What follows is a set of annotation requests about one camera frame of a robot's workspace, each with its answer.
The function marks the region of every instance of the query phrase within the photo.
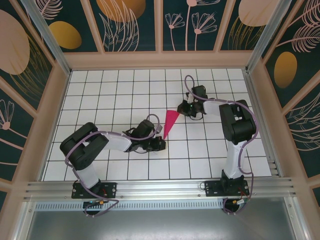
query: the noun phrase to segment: beige circle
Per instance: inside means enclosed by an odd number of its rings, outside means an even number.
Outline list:
[[[279,0],[241,0],[240,21],[250,27],[261,27],[268,23]]]
[[[277,58],[274,66],[274,81],[279,88],[288,87],[297,72],[297,59],[291,52],[285,51]]]
[[[80,33],[71,24],[65,21],[55,21],[49,25],[49,28],[60,47],[65,49],[80,47],[82,43]]]
[[[125,8],[131,9],[135,18],[139,18],[146,9],[146,0],[96,0],[100,10],[106,15],[109,19],[116,22],[123,22],[125,18]],[[117,12],[114,4],[118,5],[120,12]]]
[[[21,24],[0,9],[0,69],[8,74],[21,74],[30,57],[28,35]]]

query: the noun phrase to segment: purple cable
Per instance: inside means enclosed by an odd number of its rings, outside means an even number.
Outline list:
[[[76,178],[79,180],[80,184],[82,185],[82,187],[89,193],[91,194],[92,196],[100,199],[100,200],[104,200],[104,201],[110,201],[110,202],[115,202],[114,204],[112,204],[110,207],[108,207],[106,210],[103,210],[103,211],[100,211],[98,212],[97,214],[95,215],[89,215],[87,213],[87,209],[91,206],[93,206],[94,204],[89,204],[88,206],[85,207],[84,209],[84,213],[87,217],[91,217],[91,218],[94,218],[94,217],[98,217],[98,216],[101,216],[103,214],[105,214],[106,212],[108,212],[111,208],[113,208],[115,205],[117,205],[119,203],[119,200],[118,199],[113,199],[113,198],[106,198],[106,197],[102,197],[102,196],[99,196],[95,193],[93,193],[92,191],[90,191],[86,185],[81,181],[77,171],[74,169],[74,166],[72,164],[69,164],[69,157],[70,155],[74,152],[74,150],[76,150],[77,147],[79,147],[82,143],[84,143],[87,139],[91,138],[92,136],[94,135],[97,135],[97,134],[103,134],[103,135],[108,135],[108,134],[112,134],[112,135],[118,135],[118,136],[123,136],[125,138],[128,138],[130,140],[136,140],[136,141],[142,141],[142,140],[146,140],[146,139],[149,139],[149,138],[152,138],[154,135],[157,134],[159,128],[160,128],[160,119],[157,115],[155,114],[149,114],[146,118],[148,119],[150,116],[154,116],[156,117],[158,123],[157,123],[157,126],[156,126],[156,129],[155,131],[153,131],[153,133],[149,136],[146,136],[146,137],[142,137],[142,138],[136,138],[136,137],[131,137],[131,136],[127,136],[125,135],[124,133],[117,133],[117,132],[112,132],[112,131],[95,131],[95,132],[92,132],[90,133],[89,135],[85,136],[81,141],[79,141],[77,144],[74,145],[73,148],[71,148],[71,150],[67,153],[67,155],[65,156],[65,159],[64,159],[64,163],[71,167],[72,168],[72,171],[74,173],[74,175],[76,176]]]
[[[224,100],[224,99],[218,99],[218,98],[213,98],[213,99],[212,99],[212,98],[203,98],[203,97],[200,97],[200,96],[195,95],[195,94],[190,90],[190,88],[189,88],[188,85],[187,85],[187,77],[190,77],[190,78],[192,79],[193,86],[195,85],[195,80],[194,80],[194,78],[193,78],[191,75],[186,75],[185,78],[184,78],[185,88],[188,90],[188,92],[189,92],[193,97],[195,97],[195,98],[197,98],[197,99],[200,99],[200,100],[203,100],[203,101],[213,101],[213,102],[221,102],[221,103],[226,103],[226,104],[229,104],[229,103],[231,103],[231,104],[236,104],[236,105],[244,108],[245,110],[247,110],[247,111],[251,114],[251,116],[252,116],[252,118],[253,118],[253,120],[254,120],[254,123],[255,123],[255,125],[256,125],[255,134],[253,135],[253,137],[252,137],[249,141],[247,141],[245,144],[243,144],[243,146],[242,146],[241,149],[240,149],[239,156],[238,156],[238,168],[239,168],[240,172],[241,172],[242,174],[251,174],[251,188],[250,188],[250,194],[249,194],[249,199],[251,199],[252,191],[253,191],[253,188],[254,188],[254,173],[252,172],[252,169],[251,169],[251,172],[244,172],[244,171],[242,170],[242,168],[241,168],[241,155],[242,155],[242,152],[244,151],[244,147],[245,147],[246,145],[248,145],[249,143],[251,143],[251,142],[257,137],[257,135],[258,135],[258,133],[259,133],[259,124],[258,124],[258,120],[257,120],[255,114],[254,114],[246,105],[244,105],[244,104],[242,104],[242,103],[240,103],[240,102],[237,102],[237,101]],[[231,213],[231,214],[233,213],[233,214],[235,214],[234,212],[232,212],[232,211],[230,211],[230,210],[228,210],[228,209],[225,208],[225,204],[226,204],[226,201],[227,201],[227,200],[228,200],[228,198],[225,198],[225,199],[223,200],[223,205],[222,205],[222,206],[223,206],[223,211],[224,211],[225,213],[229,213],[229,214],[230,214],[230,213]],[[237,213],[240,213],[241,211],[243,211],[244,208],[245,208],[245,206],[247,205],[247,203],[245,203],[245,205],[244,205],[240,210],[238,210]]]

